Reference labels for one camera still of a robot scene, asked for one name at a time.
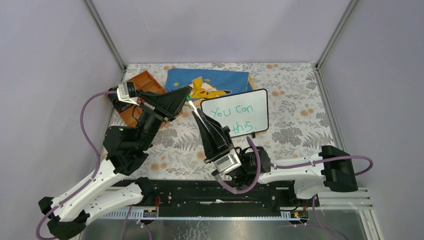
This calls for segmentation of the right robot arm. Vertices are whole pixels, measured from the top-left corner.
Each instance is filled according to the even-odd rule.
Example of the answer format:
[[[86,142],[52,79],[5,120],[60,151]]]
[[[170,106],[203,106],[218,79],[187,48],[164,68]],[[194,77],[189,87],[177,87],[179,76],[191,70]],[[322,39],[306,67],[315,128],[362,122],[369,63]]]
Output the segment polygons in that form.
[[[271,160],[261,146],[246,137],[248,147],[236,147],[230,130],[206,116],[199,108],[192,112],[199,128],[205,163],[213,164],[212,176],[221,187],[234,195],[251,191],[256,185],[291,181],[287,201],[293,206],[323,192],[356,192],[356,173],[351,156],[332,146],[321,146],[318,153],[306,157]]]

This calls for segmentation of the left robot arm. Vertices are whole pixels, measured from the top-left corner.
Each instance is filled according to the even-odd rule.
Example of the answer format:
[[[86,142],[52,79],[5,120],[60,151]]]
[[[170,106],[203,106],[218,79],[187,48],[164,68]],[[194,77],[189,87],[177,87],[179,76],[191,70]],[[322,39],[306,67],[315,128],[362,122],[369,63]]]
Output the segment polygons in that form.
[[[119,208],[141,203],[152,204],[155,192],[144,177],[121,192],[102,196],[102,192],[138,170],[148,157],[147,150],[163,123],[173,121],[181,112],[190,86],[166,93],[136,90],[132,82],[118,85],[110,94],[122,103],[142,108],[134,127],[110,126],[104,135],[107,155],[98,158],[94,170],[58,197],[43,197],[38,205],[53,240],[69,240],[89,224]]]

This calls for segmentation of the white whiteboard black frame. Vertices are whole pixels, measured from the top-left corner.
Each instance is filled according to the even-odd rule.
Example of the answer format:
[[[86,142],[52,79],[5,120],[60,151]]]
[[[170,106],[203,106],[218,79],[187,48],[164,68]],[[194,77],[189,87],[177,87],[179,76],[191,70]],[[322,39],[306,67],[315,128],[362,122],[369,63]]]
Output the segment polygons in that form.
[[[264,88],[204,100],[200,106],[205,115],[229,127],[232,138],[269,128],[268,92]]]

